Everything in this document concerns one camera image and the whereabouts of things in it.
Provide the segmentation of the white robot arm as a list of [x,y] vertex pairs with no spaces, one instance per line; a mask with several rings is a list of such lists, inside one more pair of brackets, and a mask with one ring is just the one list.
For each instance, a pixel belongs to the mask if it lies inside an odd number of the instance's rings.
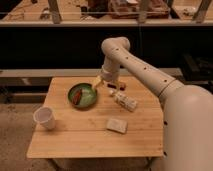
[[213,94],[153,67],[129,52],[125,37],[107,38],[100,80],[117,81],[126,68],[163,106],[164,171],[213,171]]

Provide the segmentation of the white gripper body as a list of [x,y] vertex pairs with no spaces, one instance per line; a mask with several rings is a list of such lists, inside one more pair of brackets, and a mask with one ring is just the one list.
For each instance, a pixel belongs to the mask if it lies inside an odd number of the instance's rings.
[[109,72],[104,68],[101,69],[101,78],[106,82],[111,82],[116,84],[118,82],[119,73],[118,72]]

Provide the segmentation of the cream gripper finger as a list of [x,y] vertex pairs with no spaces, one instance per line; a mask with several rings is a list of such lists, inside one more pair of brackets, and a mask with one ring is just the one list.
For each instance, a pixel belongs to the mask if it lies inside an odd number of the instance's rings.
[[92,82],[92,88],[96,89],[98,86],[103,84],[103,79],[101,76],[97,76]]
[[115,87],[116,87],[116,90],[117,90],[117,91],[120,91],[120,82],[119,82],[119,81],[115,81],[115,82],[114,82],[114,85],[115,85]]

